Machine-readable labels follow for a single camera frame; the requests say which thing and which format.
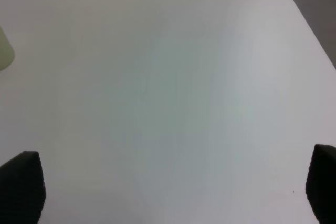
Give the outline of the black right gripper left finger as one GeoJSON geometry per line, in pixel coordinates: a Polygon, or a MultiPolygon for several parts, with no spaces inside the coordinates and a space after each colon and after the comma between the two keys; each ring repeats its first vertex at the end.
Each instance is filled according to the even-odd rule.
{"type": "Polygon", "coordinates": [[[38,223],[45,201],[37,151],[23,151],[1,166],[1,223],[38,223]]]}

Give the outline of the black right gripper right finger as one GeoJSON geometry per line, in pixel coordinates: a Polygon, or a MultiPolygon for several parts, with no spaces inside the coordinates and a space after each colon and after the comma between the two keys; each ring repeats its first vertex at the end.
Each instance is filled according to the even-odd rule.
{"type": "Polygon", "coordinates": [[[335,223],[335,147],[314,146],[306,195],[319,223],[335,223]]]}

